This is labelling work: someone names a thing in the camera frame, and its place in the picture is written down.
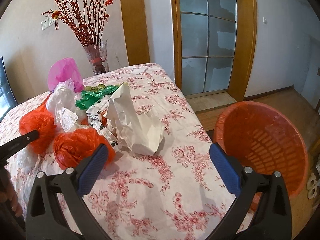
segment tablecloth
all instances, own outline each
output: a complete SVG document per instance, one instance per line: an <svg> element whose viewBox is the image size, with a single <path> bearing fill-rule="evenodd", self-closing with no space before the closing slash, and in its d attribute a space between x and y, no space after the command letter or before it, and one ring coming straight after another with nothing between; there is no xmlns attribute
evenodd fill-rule
<svg viewBox="0 0 320 240"><path fill-rule="evenodd" d="M212 143L187 100L161 66L144 64L84 79L95 86L127 82L137 114L153 111L165 126L154 156L117 153L102 170L92 191L84 196L88 208L112 239L205 239L218 225L235 196L230 194L210 161ZM19 136L19 120L47 97L44 93L12 109L0 123L0 145ZM36 174L61 173L52 147L39 155L32 170L17 165L14 155L6 167L24 209ZM80 233L63 195L60 206L70 227ZM248 214L240 229L248 226Z"/></svg>

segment white wall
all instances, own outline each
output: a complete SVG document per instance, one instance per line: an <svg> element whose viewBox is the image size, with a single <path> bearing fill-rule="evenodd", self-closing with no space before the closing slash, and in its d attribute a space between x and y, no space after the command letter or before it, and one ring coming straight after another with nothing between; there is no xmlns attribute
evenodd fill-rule
<svg viewBox="0 0 320 240"><path fill-rule="evenodd" d="M73 57L83 78L93 75L81 43L67 25L59 21L59 30L54 25L41 30L45 17L40 14L49 9L57 9L54 0L12 0L0 19L0 56L19 103L48 90L48 71L62 58ZM107 12L103 38L108 39L110 70L115 70L128 66L120 0L114 0Z"/></svg>
<svg viewBox="0 0 320 240"><path fill-rule="evenodd" d="M320 44L312 42L309 71L301 95L303 95L314 108L316 108L320 99L320 76L317 75L319 67Z"/></svg>
<svg viewBox="0 0 320 240"><path fill-rule="evenodd" d="M161 65L174 81L171 0L144 0L150 61Z"/></svg>
<svg viewBox="0 0 320 240"><path fill-rule="evenodd" d="M295 85L302 92L310 60L310 36L320 21L307 0L257 0L258 30L245 96ZM262 23L265 17L267 24Z"/></svg>

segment metal screw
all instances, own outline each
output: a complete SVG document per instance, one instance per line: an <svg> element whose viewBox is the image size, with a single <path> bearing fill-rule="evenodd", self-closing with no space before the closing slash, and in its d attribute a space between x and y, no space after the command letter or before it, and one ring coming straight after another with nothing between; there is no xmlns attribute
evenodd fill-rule
<svg viewBox="0 0 320 240"><path fill-rule="evenodd" d="M42 178L44 176L44 172L43 171L41 171L41 172L39 172L38 174L37 174L37 177L40 179L40 178Z"/></svg>
<svg viewBox="0 0 320 240"><path fill-rule="evenodd" d="M276 176L277 178L280 178L280 177L281 177L281 173L280 173L279 171L275 171L275 176Z"/></svg>
<svg viewBox="0 0 320 240"><path fill-rule="evenodd" d="M245 171L245 173L252 173L253 169L251 167L245 167L244 171Z"/></svg>
<svg viewBox="0 0 320 240"><path fill-rule="evenodd" d="M71 173L73 173L73 171L74 171L74 168L67 168L66 174L71 174Z"/></svg>

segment glass vase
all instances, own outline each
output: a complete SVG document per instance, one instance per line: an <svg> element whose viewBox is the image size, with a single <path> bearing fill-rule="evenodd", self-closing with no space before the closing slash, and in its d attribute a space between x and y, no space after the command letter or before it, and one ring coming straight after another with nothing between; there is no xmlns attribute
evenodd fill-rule
<svg viewBox="0 0 320 240"><path fill-rule="evenodd" d="M110 71L107 57L107 41L89 45L84 47L84 50L95 75Z"/></svg>

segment red laundry basket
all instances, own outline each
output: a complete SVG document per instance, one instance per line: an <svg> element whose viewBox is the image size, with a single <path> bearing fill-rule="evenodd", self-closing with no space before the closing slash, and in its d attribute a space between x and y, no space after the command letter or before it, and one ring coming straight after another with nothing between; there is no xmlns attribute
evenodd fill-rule
<svg viewBox="0 0 320 240"><path fill-rule="evenodd" d="M218 118L213 141L258 173L280 171L290 197L305 186L309 162L304 141L295 126L270 106L251 101L229 106ZM256 196L253 209L258 201Z"/></svg>

